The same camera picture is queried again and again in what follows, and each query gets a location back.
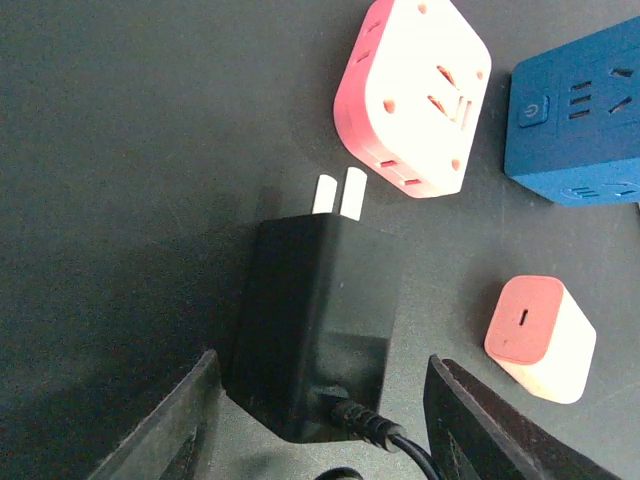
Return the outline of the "yellow orange plug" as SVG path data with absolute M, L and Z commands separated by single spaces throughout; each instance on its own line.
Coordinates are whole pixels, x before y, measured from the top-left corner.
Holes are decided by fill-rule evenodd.
M 484 349 L 530 394 L 572 404 L 584 393 L 596 339 L 562 281 L 520 275 L 500 293 Z

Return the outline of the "pink plug adapter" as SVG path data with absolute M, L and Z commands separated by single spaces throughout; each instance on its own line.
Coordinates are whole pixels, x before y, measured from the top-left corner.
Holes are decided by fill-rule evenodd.
M 412 198 L 461 190 L 490 53 L 450 1 L 372 3 L 333 105 L 346 149 Z

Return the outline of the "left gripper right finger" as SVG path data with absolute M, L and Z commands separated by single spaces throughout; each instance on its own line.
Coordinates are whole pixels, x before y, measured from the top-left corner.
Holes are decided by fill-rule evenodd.
M 615 479 L 451 359 L 429 358 L 423 405 L 442 479 Z

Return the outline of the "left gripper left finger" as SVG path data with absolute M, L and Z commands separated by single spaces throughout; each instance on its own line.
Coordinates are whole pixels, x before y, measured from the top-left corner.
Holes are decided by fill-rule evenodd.
M 218 355 L 208 350 L 89 477 L 205 479 L 213 455 L 220 397 Z

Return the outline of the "blue cube plug adapter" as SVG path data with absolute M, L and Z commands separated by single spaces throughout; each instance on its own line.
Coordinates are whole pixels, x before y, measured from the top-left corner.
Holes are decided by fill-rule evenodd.
M 566 207 L 639 200 L 639 20 L 516 65 L 505 174 Z

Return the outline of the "black cable tie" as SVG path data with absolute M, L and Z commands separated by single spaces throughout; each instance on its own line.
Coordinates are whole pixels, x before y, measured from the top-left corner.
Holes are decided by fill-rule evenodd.
M 431 456 L 379 405 L 402 280 L 399 240 L 364 225 L 366 173 L 321 175 L 309 213 L 256 231 L 227 377 L 230 398 L 293 444 L 360 440 Z

